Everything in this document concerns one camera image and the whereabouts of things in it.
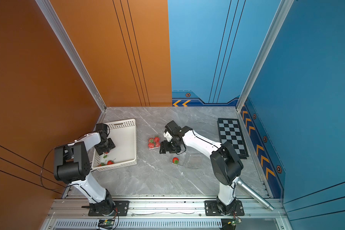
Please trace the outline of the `white perforated plastic basket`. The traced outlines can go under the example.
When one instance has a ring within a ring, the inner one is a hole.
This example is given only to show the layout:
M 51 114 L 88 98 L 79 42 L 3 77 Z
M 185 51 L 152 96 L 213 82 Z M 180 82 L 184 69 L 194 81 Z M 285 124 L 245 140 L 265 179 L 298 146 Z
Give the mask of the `white perforated plastic basket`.
M 106 123 L 110 127 L 109 138 L 115 144 L 115 148 L 108 154 L 98 155 L 94 151 L 92 169 L 106 171 L 116 168 L 133 166 L 137 164 L 137 126 L 135 119 L 127 119 Z M 115 160 L 115 164 L 107 165 L 109 160 Z

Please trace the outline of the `clear plastic clamshell container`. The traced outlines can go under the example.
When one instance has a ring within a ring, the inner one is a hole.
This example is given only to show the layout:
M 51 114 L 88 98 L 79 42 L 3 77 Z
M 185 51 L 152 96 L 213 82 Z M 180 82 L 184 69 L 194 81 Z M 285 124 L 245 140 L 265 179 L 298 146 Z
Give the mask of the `clear plastic clamshell container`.
M 159 137 L 160 138 L 160 136 L 159 135 L 157 135 L 157 136 L 153 136 L 153 137 L 149 137 L 149 139 L 154 139 L 155 137 Z M 159 143 L 154 143 L 154 144 L 152 144 L 152 143 L 149 143 L 149 139 L 148 139 L 148 149 L 156 149 L 156 148 L 159 148 L 160 146 L 161 146 L 161 141 L 159 142 Z

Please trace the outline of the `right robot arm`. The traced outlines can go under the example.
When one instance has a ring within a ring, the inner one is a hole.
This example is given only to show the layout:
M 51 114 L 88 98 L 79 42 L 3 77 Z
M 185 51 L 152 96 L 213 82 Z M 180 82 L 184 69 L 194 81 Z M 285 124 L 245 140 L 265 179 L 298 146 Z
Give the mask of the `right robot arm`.
M 180 127 L 175 121 L 165 126 L 160 154 L 182 153 L 181 147 L 192 147 L 211 161 L 216 179 L 219 181 L 217 196 L 218 210 L 222 215 L 230 215 L 238 207 L 235 189 L 239 182 L 243 163 L 233 145 L 205 138 L 188 126 Z

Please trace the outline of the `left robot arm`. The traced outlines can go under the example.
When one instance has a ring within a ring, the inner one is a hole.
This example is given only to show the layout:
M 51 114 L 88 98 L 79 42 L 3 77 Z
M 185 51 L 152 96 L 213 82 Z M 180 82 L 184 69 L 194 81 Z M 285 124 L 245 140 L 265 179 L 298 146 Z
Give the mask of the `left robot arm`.
M 115 148 L 115 144 L 108 138 L 109 131 L 107 124 L 99 123 L 95 132 L 54 150 L 55 179 L 74 186 L 88 199 L 89 205 L 84 208 L 89 209 L 89 216 L 111 216 L 116 213 L 116 205 L 109 191 L 92 176 L 88 157 L 88 151 L 92 148 L 99 155 Z

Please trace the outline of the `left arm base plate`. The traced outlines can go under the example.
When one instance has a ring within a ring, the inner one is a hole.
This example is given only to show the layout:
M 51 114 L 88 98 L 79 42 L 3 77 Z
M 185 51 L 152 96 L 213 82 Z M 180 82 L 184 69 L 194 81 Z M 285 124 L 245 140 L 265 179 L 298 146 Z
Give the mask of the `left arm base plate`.
M 97 204 L 89 204 L 88 216 L 102 217 L 102 216 L 119 216 L 125 217 L 129 208 L 128 200 L 113 201 L 111 204 L 100 202 Z

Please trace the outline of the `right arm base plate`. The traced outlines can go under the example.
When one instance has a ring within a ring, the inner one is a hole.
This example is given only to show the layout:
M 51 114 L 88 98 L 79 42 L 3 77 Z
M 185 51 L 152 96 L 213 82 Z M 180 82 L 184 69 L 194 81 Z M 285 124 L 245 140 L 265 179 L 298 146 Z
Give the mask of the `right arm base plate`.
M 234 200 L 228 206 L 221 201 L 206 200 L 204 201 L 206 216 L 244 216 L 244 208 L 242 202 Z

